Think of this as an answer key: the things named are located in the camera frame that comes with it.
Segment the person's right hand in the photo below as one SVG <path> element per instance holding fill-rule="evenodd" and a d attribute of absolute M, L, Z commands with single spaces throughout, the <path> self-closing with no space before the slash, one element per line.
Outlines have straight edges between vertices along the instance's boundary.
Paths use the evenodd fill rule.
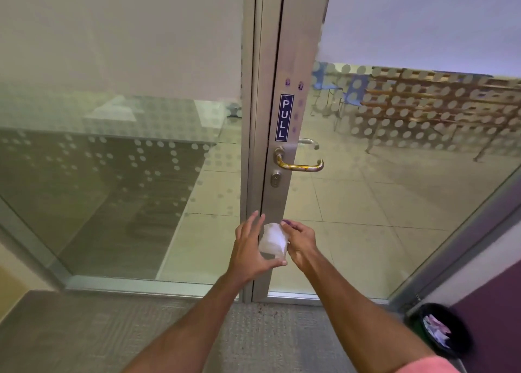
<path fill-rule="evenodd" d="M 318 254 L 315 231 L 306 226 L 305 234 L 289 234 L 287 250 L 299 270 L 306 273 L 311 265 L 310 259 Z"/>

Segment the person's left hand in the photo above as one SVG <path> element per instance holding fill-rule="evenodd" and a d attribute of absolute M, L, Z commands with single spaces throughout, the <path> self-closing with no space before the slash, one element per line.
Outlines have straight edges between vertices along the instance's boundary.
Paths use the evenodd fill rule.
<path fill-rule="evenodd" d="M 257 210 L 235 229 L 236 238 L 225 275 L 239 286 L 244 286 L 271 270 L 262 268 L 261 253 L 258 249 L 258 237 L 264 220 L 265 215 L 259 214 Z"/>

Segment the white tissue paper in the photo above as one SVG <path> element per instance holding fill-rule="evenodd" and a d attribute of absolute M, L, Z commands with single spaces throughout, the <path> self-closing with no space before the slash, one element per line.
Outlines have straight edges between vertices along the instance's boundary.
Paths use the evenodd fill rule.
<path fill-rule="evenodd" d="M 289 235 L 280 223 L 264 225 L 263 235 L 259 241 L 259 252 L 277 259 L 285 259 L 289 243 Z"/>

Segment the person's left forearm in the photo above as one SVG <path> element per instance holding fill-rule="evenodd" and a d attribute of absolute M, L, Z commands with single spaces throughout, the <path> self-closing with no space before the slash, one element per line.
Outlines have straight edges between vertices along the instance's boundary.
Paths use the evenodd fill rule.
<path fill-rule="evenodd" d="M 243 286 L 244 278 L 228 270 L 205 297 L 134 357 L 122 373 L 202 373 Z"/>

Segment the person's right forearm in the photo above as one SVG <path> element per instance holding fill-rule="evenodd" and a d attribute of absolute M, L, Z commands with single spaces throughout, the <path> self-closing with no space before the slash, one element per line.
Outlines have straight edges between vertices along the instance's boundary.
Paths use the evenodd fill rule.
<path fill-rule="evenodd" d="M 394 373 L 435 353 L 405 324 L 357 291 L 318 254 L 305 276 L 358 373 Z"/>

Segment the aluminium framed glass door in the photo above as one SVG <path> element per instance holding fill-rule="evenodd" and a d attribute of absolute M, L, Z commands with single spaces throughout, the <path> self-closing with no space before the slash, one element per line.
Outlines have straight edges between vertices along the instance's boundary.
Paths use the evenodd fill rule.
<path fill-rule="evenodd" d="M 352 74 L 372 67 L 521 78 L 521 0 L 282 0 L 273 119 L 266 164 L 266 219 L 301 221 L 365 296 L 380 303 L 417 296 L 427 269 L 470 249 L 507 197 L 521 198 L 521 158 L 375 146 L 336 111 Z M 331 110 L 310 116 L 315 61 L 335 63 Z M 293 94 L 287 142 L 275 141 L 281 94 Z M 320 145 L 299 145 L 302 138 Z M 292 172 L 274 162 L 277 147 Z M 273 172 L 279 187 L 270 185 Z"/>

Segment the blue door sign sticker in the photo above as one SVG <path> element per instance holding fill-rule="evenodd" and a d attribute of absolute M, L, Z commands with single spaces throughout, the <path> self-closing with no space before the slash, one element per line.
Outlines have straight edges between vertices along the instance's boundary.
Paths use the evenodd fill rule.
<path fill-rule="evenodd" d="M 287 142 L 294 103 L 293 94 L 281 94 L 278 107 L 275 141 Z"/>

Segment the blue chair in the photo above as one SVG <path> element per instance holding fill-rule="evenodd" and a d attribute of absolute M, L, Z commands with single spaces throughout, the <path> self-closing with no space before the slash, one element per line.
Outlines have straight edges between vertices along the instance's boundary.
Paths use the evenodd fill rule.
<path fill-rule="evenodd" d="M 312 71 L 312 87 L 316 92 L 315 102 L 312 105 L 310 116 L 314 117 L 323 110 L 331 110 L 334 102 L 335 94 L 341 88 L 334 77 L 337 76 L 338 70 L 335 63 L 315 61 Z M 318 107 L 318 101 L 322 93 L 326 93 L 326 102 L 322 109 Z"/>
<path fill-rule="evenodd" d="M 343 111 L 347 105 L 361 106 L 361 102 L 365 95 L 366 88 L 369 83 L 369 74 L 352 74 L 349 81 L 349 85 L 345 93 L 342 93 L 341 100 L 339 102 L 338 109 L 336 111 L 336 119 L 333 124 L 333 130 L 336 131 L 337 126 L 340 124 Z"/>

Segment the crumpled paper waste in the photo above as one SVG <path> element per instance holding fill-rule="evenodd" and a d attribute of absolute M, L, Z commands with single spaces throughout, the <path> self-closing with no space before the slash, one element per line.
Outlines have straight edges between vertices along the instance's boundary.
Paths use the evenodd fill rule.
<path fill-rule="evenodd" d="M 436 343 L 448 347 L 447 342 L 450 340 L 452 331 L 447 327 L 447 325 L 440 322 L 432 314 L 424 316 L 422 323 L 428 334 L 436 341 Z"/>

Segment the black trash bin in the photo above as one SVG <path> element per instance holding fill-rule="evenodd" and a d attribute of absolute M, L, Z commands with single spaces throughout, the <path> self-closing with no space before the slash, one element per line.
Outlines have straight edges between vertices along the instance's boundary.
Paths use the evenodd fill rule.
<path fill-rule="evenodd" d="M 405 317 L 404 322 L 441 357 L 458 359 L 474 349 L 473 338 L 465 323 L 442 304 L 423 304 Z"/>

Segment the pink shirt sleeve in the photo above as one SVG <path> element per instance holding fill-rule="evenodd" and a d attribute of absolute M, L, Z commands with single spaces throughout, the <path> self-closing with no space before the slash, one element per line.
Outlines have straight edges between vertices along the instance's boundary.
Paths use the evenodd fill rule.
<path fill-rule="evenodd" d="M 394 373 L 460 373 L 453 364 L 440 356 L 427 356 L 410 362 Z"/>

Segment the long wooden table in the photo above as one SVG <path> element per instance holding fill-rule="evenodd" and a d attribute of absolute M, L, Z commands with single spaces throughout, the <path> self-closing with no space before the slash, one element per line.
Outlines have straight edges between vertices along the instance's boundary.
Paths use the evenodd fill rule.
<path fill-rule="evenodd" d="M 372 67 L 348 131 L 375 146 L 521 158 L 521 78 Z"/>

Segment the dotted glass wall panel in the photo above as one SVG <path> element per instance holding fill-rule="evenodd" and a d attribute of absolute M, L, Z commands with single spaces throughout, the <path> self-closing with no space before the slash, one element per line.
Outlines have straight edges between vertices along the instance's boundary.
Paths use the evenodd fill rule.
<path fill-rule="evenodd" d="M 0 0 L 0 243 L 41 289 L 204 296 L 245 216 L 262 0 Z"/>

